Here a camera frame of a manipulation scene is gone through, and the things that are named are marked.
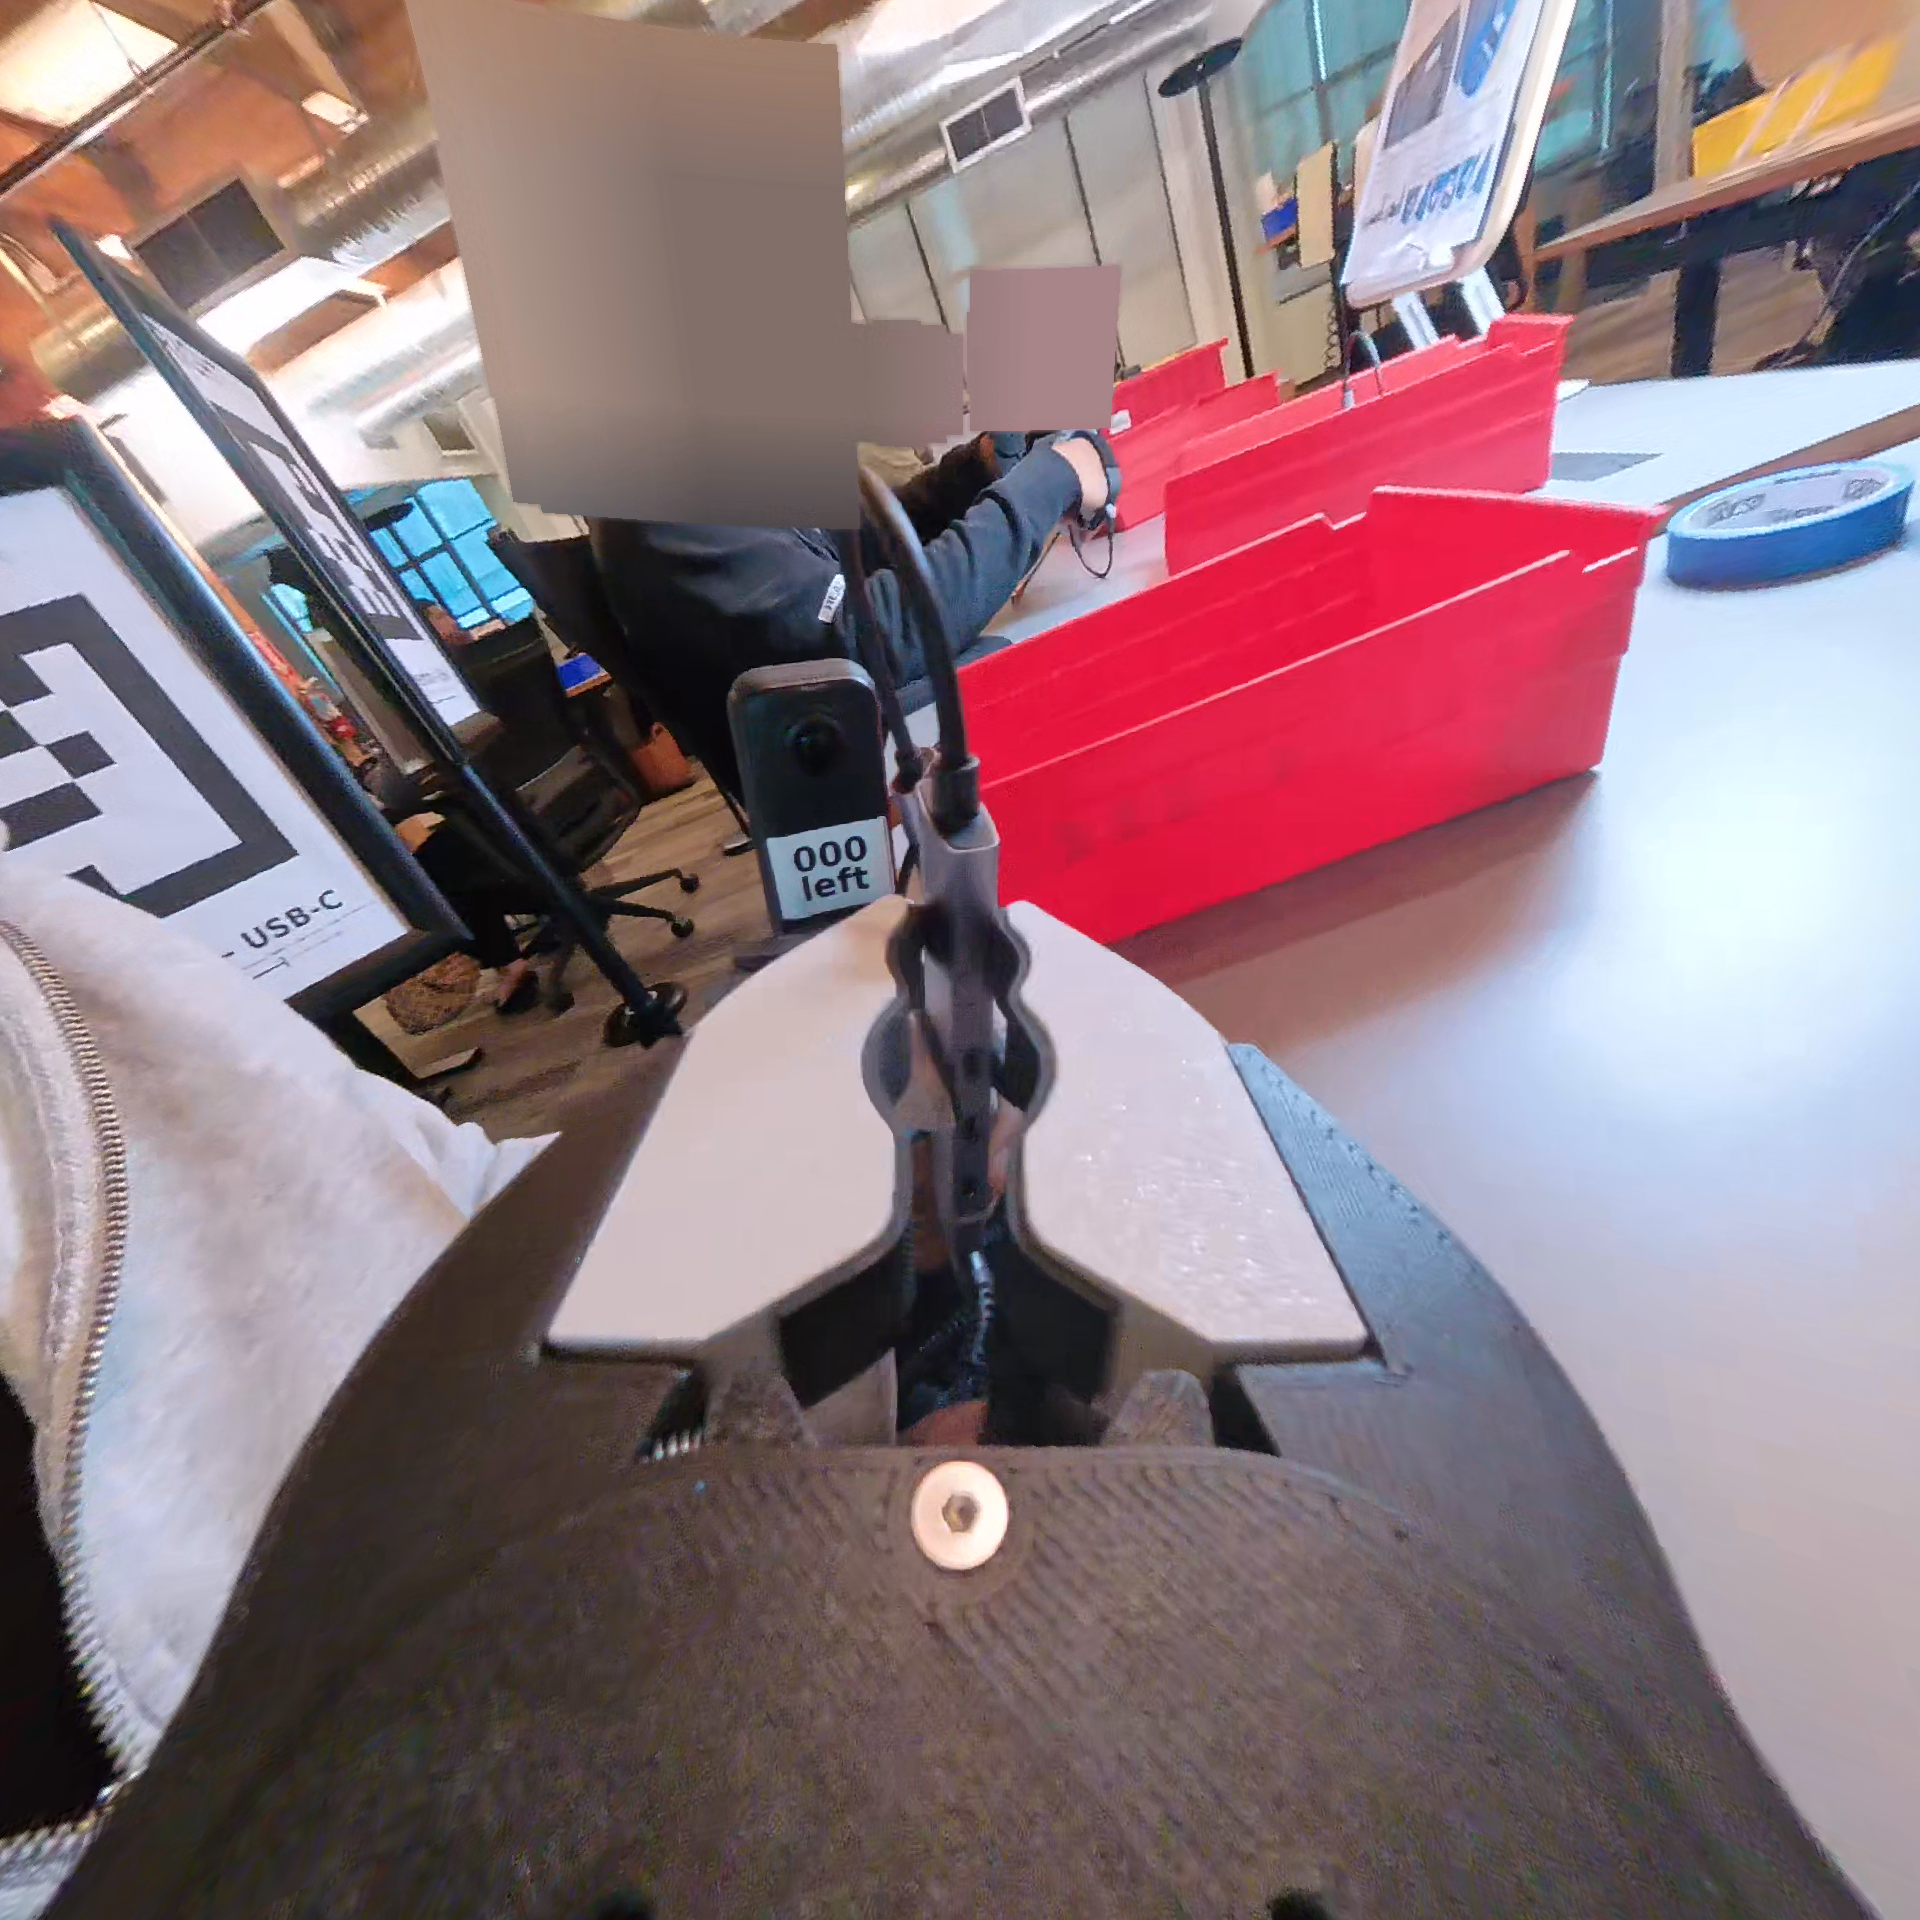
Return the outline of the person's grey hoodie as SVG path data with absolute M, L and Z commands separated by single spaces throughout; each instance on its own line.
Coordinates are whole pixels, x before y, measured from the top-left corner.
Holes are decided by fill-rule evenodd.
M 152 1758 L 373 1337 L 553 1141 L 447 1117 L 5 852 L 5 1916 Z

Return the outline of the instruction sign board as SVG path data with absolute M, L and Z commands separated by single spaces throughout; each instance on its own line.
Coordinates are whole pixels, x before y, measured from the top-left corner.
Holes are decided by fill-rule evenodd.
M 1488 265 L 1538 151 L 1575 3 L 1413 3 L 1372 147 L 1356 157 L 1343 303 L 1390 310 L 1408 347 L 1439 342 L 1429 292 L 1496 317 Z

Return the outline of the blue tape roll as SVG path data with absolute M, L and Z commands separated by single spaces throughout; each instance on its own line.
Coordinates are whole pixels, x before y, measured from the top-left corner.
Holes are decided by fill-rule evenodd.
M 1746 478 L 1689 500 L 1663 531 L 1668 583 L 1791 585 L 1888 553 L 1904 539 L 1916 473 L 1885 459 Z

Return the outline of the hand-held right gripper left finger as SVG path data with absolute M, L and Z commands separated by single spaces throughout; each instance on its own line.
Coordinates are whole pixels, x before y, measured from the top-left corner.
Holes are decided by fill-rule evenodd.
M 893 1348 L 911 1157 L 887 895 L 776 957 L 694 1027 L 546 1326 L 576 1359 L 709 1385 L 780 1377 L 820 1405 Z

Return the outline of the black office chair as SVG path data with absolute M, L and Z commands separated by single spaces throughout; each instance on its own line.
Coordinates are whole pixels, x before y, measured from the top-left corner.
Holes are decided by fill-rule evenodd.
M 478 675 L 478 698 L 495 721 L 492 739 L 471 751 L 478 770 L 505 797 L 518 801 L 549 855 L 584 882 L 616 839 L 637 822 L 639 804 L 613 770 L 613 758 L 584 743 L 568 721 L 558 666 L 536 623 L 520 621 L 474 641 L 453 612 L 408 590 L 444 655 Z M 534 887 L 532 876 L 484 839 L 469 806 L 428 766 L 402 773 L 380 758 L 362 787 L 399 828 L 408 850 L 469 926 L 471 959 L 494 975 L 494 1009 L 518 1017 L 546 1005 L 565 1013 L 565 971 L 577 937 Z

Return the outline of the slim grey usb hub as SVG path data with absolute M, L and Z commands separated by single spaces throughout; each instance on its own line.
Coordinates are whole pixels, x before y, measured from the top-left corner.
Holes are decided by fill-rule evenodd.
M 896 959 L 926 1083 L 932 1198 L 952 1269 L 970 1265 L 993 1213 L 998 837 L 975 781 L 930 763 L 903 801 L 919 895 Z

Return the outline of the row of yellow bins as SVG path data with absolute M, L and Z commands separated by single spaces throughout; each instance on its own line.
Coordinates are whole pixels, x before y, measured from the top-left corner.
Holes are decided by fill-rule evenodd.
M 1761 97 L 1693 127 L 1690 178 L 1722 175 L 1855 127 L 1916 86 L 1916 28 L 1824 50 Z

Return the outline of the black floor lamp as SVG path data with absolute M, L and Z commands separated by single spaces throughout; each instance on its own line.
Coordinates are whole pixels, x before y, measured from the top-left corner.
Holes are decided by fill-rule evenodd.
M 1168 211 L 1184 289 L 1200 342 L 1231 342 L 1238 374 L 1257 372 L 1257 353 L 1240 286 L 1240 253 L 1220 131 L 1225 75 L 1240 55 L 1240 34 L 1182 47 L 1156 83 Z

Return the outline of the long wooden table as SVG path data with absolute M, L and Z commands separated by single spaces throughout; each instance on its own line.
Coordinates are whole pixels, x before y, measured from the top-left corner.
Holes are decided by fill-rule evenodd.
M 1712 370 L 1720 270 L 1732 257 L 1839 242 L 1824 306 L 1788 354 L 1812 340 L 1874 251 L 1916 230 L 1918 107 L 1892 107 L 1807 143 L 1660 187 L 1535 242 L 1530 265 L 1582 270 L 1584 286 L 1673 277 L 1671 378 Z

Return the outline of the red plastic bin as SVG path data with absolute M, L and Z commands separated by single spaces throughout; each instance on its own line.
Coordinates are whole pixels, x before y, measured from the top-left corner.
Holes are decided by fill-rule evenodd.
M 1229 378 L 1226 342 L 1177 353 L 1124 378 L 1114 391 L 1110 450 L 1120 471 L 1114 525 L 1128 532 L 1164 514 L 1164 493 L 1190 444 L 1280 406 L 1294 395 L 1277 372 Z
M 1164 490 L 1164 562 L 1194 570 L 1373 492 L 1526 493 L 1550 476 L 1570 317 L 1518 314 L 1408 353 L 1349 391 L 1284 401 L 1190 444 Z
M 1662 524 L 1381 486 L 967 662 L 1001 895 L 1114 945 L 1584 777 Z

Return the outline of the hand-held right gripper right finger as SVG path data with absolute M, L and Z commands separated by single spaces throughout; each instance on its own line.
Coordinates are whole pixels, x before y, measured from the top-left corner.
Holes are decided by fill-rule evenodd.
M 1343 1365 L 1369 1327 L 1231 1046 L 1177 993 L 1032 903 L 992 1132 L 992 1417 L 1086 1445 L 1151 1374 Z

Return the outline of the woven bag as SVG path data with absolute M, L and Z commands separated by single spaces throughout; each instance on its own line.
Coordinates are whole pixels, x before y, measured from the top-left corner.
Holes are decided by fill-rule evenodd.
M 463 1019 L 484 978 L 482 964 L 457 951 L 385 989 L 382 1003 L 402 1036 L 425 1038 Z

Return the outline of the black framed sign on pole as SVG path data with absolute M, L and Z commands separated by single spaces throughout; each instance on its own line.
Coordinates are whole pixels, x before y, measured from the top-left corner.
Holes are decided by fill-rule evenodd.
M 108 257 L 80 228 L 52 220 L 52 233 L 141 359 L 178 395 L 295 550 L 321 604 L 343 623 L 343 644 L 359 673 L 420 739 L 440 796 L 580 937 L 583 953 L 614 993 L 614 1010 L 602 1023 L 606 1044 L 652 1046 L 677 1039 L 684 1034 L 684 989 L 639 978 L 607 935 L 607 918 L 586 903 L 576 878 L 562 870 L 528 809 L 503 797 L 473 763 L 487 709 L 444 655 L 397 572 L 376 553 L 345 493 L 263 379 L 141 273 Z

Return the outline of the framed code sign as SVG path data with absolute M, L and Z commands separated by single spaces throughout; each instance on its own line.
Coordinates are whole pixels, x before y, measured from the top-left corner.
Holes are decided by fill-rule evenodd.
M 84 420 L 2 435 L 7 878 L 80 881 L 325 1022 L 463 923 Z

